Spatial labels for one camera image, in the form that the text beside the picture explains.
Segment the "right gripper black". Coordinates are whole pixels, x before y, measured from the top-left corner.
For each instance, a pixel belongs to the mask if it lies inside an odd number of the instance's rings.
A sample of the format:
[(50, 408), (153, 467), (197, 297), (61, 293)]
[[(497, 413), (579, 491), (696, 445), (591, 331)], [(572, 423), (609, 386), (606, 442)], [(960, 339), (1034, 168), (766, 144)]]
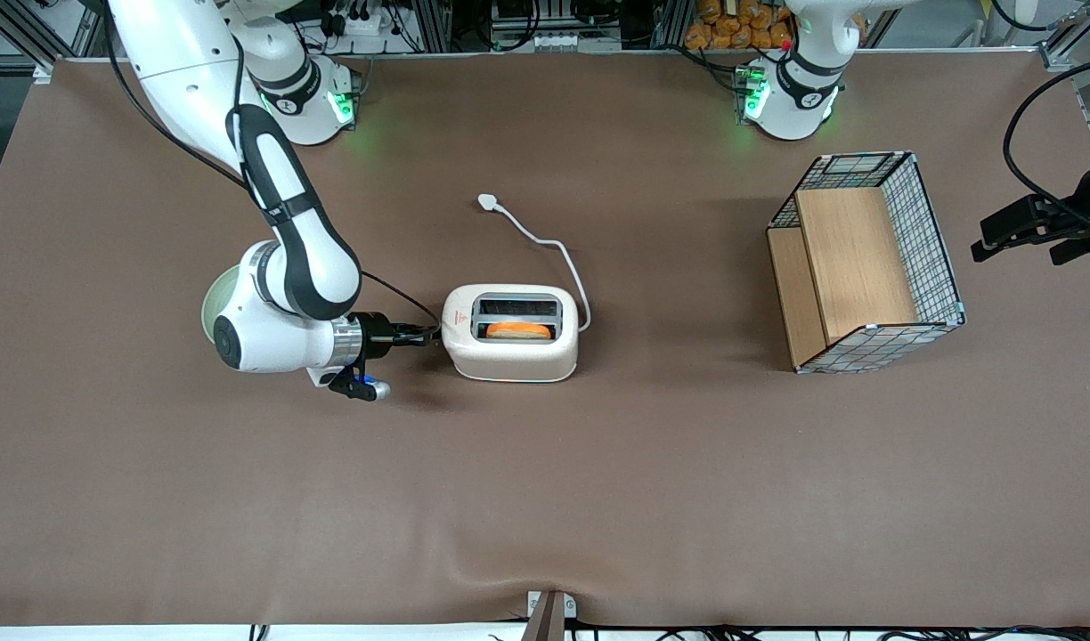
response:
[(365, 360), (382, 360), (392, 346), (431, 346), (439, 340), (443, 324), (420, 326), (411, 323), (391, 323), (382, 312), (359, 313), (359, 328), (362, 330), (362, 356)]

